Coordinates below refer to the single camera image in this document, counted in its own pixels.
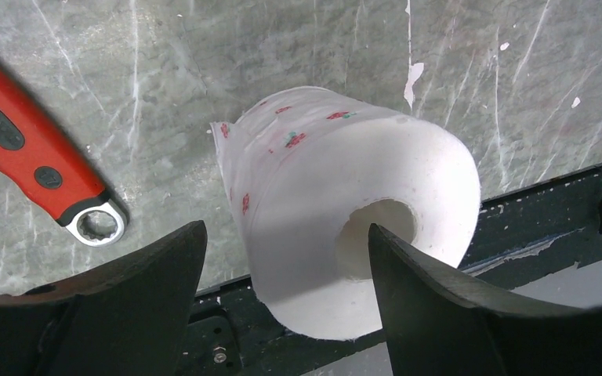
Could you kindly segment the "white roll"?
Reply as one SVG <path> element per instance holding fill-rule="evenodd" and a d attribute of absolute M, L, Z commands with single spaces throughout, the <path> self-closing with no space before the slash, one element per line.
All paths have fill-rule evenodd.
<path fill-rule="evenodd" d="M 381 328 L 373 223 L 452 267 L 470 245 L 477 165 L 439 125 L 301 86 L 211 129 L 256 297 L 292 332 L 346 341 Z"/>

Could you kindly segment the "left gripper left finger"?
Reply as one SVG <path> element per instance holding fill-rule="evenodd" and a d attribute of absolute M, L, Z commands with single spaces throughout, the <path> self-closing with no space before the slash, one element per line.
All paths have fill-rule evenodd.
<path fill-rule="evenodd" d="M 111 262 L 0 295 L 0 375 L 172 375 L 207 248 L 202 221 Z"/>

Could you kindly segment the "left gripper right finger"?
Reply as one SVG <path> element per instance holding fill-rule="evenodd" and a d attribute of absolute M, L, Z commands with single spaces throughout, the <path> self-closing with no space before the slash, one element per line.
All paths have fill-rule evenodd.
<path fill-rule="evenodd" d="M 602 305 L 515 294 L 377 224 L 368 250 L 395 375 L 602 375 Z"/>

